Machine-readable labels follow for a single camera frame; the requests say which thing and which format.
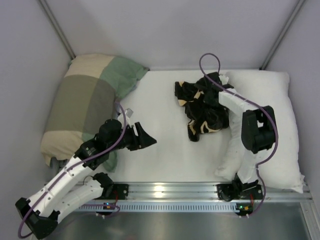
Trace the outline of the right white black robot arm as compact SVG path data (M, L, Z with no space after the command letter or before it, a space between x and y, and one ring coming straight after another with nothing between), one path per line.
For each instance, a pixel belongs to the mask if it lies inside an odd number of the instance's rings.
M220 74L212 72L202 78L205 100L228 110L231 138L216 174L229 179L228 191L244 195L257 188L259 165L275 154L279 134L271 106L260 106L241 96L233 86L222 84Z

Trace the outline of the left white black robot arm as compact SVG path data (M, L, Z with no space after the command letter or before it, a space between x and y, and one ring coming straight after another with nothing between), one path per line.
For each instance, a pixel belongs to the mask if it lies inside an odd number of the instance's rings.
M72 190L81 179L106 162L111 152L124 148L136 151L156 143L157 140L146 133L139 122L127 125L116 119L107 120L41 190L15 203L22 224L27 225L38 240L46 238L74 210L114 193L114 182L103 172L96 173L88 183Z

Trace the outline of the black floral plush pillowcase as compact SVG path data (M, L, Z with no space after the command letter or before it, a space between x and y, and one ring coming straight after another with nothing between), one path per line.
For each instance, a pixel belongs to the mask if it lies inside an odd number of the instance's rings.
M209 76L207 78L217 85ZM198 142L201 134L215 133L229 127L228 108L221 104L205 104L203 92L197 89L197 82L176 81L174 95L189 118L187 132L190 141Z

